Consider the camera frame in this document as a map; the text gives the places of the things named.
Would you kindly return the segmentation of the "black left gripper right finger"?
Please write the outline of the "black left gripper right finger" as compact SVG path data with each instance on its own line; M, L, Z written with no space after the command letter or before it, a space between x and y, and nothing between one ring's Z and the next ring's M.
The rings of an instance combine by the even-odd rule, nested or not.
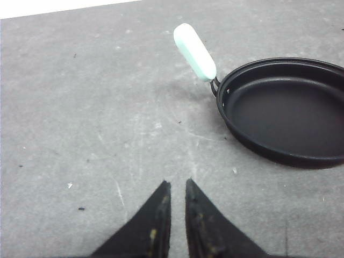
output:
M191 178L185 190L185 228L190 257L266 257Z

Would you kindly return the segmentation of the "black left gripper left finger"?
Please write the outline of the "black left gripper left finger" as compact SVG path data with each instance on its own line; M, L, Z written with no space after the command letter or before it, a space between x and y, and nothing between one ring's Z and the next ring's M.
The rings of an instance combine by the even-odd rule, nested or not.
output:
M162 181L138 212L91 257L168 257L171 184Z

